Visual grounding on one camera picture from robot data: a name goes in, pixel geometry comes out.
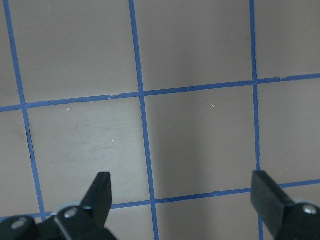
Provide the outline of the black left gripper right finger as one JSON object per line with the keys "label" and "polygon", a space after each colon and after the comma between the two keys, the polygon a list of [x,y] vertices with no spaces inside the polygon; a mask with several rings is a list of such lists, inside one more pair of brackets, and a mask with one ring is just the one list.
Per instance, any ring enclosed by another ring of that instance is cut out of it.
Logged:
{"label": "black left gripper right finger", "polygon": [[250,201],[274,240],[320,238],[320,207],[292,199],[263,170],[252,172]]}

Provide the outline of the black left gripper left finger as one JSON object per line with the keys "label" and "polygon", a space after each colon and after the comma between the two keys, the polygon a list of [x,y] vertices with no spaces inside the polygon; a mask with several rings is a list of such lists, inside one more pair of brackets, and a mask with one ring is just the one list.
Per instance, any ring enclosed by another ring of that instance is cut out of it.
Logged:
{"label": "black left gripper left finger", "polygon": [[64,240],[110,240],[112,233],[105,223],[111,206],[111,175],[100,172],[80,204],[59,211],[54,222]]}

